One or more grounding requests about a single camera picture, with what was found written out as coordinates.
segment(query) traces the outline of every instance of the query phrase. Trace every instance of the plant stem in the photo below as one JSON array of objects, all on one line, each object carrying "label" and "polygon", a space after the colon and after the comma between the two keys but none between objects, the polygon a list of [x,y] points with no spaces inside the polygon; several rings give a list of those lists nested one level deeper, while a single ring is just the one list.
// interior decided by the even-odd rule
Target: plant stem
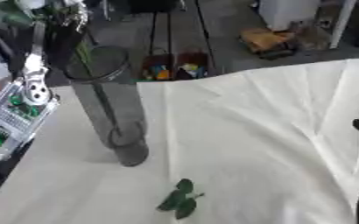
[{"label": "plant stem", "polygon": [[203,197],[203,196],[205,196],[205,195],[206,195],[205,193],[199,193],[199,194],[194,195],[194,196],[193,196],[193,199],[196,200],[196,199],[198,199],[199,197]]}]

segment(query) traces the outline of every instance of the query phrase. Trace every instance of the floor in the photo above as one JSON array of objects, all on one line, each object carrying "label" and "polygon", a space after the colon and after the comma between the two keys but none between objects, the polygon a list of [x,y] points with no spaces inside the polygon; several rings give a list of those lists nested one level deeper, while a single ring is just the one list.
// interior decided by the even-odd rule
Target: floor
[{"label": "floor", "polygon": [[[194,0],[185,0],[187,11],[172,13],[172,47],[174,53],[184,51],[208,52],[206,41],[197,17]],[[216,69],[210,63],[210,75],[229,74],[261,67],[277,67],[313,63],[327,60],[359,58],[359,48],[341,43],[337,50],[299,52],[292,57],[273,61],[259,59],[248,52],[237,39],[241,30],[264,27],[263,20],[250,9],[252,0],[200,0],[215,56]],[[137,16],[110,12],[111,21],[103,18],[102,11],[94,14],[91,30],[101,45],[121,46],[130,53],[135,73],[140,71],[143,57],[147,55],[152,24],[152,14]],[[167,51],[166,14],[158,15],[154,52]],[[51,86],[66,85],[61,75],[49,79]]]}]

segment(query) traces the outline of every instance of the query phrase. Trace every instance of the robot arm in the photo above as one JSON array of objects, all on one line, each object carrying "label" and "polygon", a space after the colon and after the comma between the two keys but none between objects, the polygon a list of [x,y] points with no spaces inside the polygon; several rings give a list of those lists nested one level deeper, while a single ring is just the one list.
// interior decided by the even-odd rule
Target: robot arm
[{"label": "robot arm", "polygon": [[[79,32],[88,21],[87,9],[77,3],[78,13],[69,23],[77,21]],[[48,68],[44,59],[46,25],[35,22],[32,50],[25,60],[21,76],[0,94],[0,162],[8,160],[29,143],[46,118],[60,105],[60,98],[45,84]]]}]

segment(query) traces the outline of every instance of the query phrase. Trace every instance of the metal stand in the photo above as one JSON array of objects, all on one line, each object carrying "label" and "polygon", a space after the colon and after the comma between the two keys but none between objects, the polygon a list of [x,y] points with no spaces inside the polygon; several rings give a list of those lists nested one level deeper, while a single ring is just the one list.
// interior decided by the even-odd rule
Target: metal stand
[{"label": "metal stand", "polygon": [[202,14],[202,10],[201,10],[201,7],[200,7],[199,0],[194,0],[194,4],[196,5],[197,14],[199,16],[202,32],[204,34],[204,39],[206,40],[207,48],[208,48],[208,51],[209,51],[209,56],[211,57],[212,66],[213,66],[214,70],[217,72],[217,66],[216,66],[216,60],[215,60],[215,56],[214,56],[214,51],[212,50],[212,46],[211,46],[211,42],[210,42],[210,38],[209,38],[209,32],[208,32],[208,29],[207,29],[207,26],[206,26],[206,22],[204,20],[204,16]]}]

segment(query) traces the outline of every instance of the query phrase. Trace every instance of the green leaf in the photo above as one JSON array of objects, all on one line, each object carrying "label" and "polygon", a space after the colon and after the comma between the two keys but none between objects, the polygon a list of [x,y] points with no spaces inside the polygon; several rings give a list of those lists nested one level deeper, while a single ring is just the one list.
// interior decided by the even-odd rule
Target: green leaf
[{"label": "green leaf", "polygon": [[170,195],[157,207],[157,209],[160,211],[174,210],[185,199],[186,196],[182,191],[175,190],[170,193]]},{"label": "green leaf", "polygon": [[191,193],[194,190],[194,183],[188,178],[182,179],[176,185],[177,189],[184,193]]},{"label": "green leaf", "polygon": [[25,28],[33,23],[33,19],[26,15],[14,1],[1,2],[0,11],[4,14],[4,22],[9,25]]},{"label": "green leaf", "polygon": [[177,220],[184,219],[191,215],[194,212],[194,209],[197,207],[197,202],[195,199],[186,199],[179,204],[175,210],[175,218]]},{"label": "green leaf", "polygon": [[33,21],[23,13],[5,13],[4,22],[9,25],[26,28],[31,26]]}]

